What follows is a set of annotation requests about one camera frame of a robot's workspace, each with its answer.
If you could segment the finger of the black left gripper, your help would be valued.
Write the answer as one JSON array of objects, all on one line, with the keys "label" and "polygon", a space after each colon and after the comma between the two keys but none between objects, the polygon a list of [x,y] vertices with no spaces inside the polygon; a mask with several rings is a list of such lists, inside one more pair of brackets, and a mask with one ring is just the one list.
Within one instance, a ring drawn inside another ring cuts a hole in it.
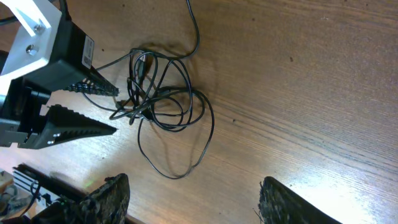
[{"label": "finger of the black left gripper", "polygon": [[103,77],[94,67],[82,81],[72,84],[64,90],[90,95],[118,96],[119,89]]},{"label": "finger of the black left gripper", "polygon": [[61,105],[53,105],[44,116],[29,121],[27,137],[19,148],[42,149],[68,141],[112,135],[116,128],[88,118]]}]

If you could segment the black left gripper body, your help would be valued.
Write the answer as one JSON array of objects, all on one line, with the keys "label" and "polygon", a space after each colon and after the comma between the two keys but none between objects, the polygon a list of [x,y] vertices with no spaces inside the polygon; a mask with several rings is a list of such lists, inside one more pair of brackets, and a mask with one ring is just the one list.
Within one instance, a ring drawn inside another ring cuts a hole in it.
[{"label": "black left gripper body", "polygon": [[29,121],[41,115],[52,92],[82,81],[92,67],[87,35],[71,20],[62,19],[55,38],[50,62],[43,68],[11,82],[1,105],[1,146],[22,143],[27,137]]}]

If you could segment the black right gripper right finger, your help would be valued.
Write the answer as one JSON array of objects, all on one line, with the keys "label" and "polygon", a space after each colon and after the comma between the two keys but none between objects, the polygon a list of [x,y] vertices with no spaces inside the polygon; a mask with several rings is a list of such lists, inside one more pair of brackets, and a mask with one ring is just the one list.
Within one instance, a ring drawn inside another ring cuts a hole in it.
[{"label": "black right gripper right finger", "polygon": [[258,210],[261,223],[338,223],[271,176],[260,183]]}]

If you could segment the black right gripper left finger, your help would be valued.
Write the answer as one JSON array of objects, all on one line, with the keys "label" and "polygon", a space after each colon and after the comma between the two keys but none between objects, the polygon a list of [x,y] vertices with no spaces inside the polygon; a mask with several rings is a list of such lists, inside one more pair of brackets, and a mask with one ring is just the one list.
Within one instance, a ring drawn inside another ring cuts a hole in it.
[{"label": "black right gripper left finger", "polygon": [[127,174],[105,178],[105,183],[81,200],[62,195],[36,215],[32,223],[102,224],[124,223],[130,200]]}]

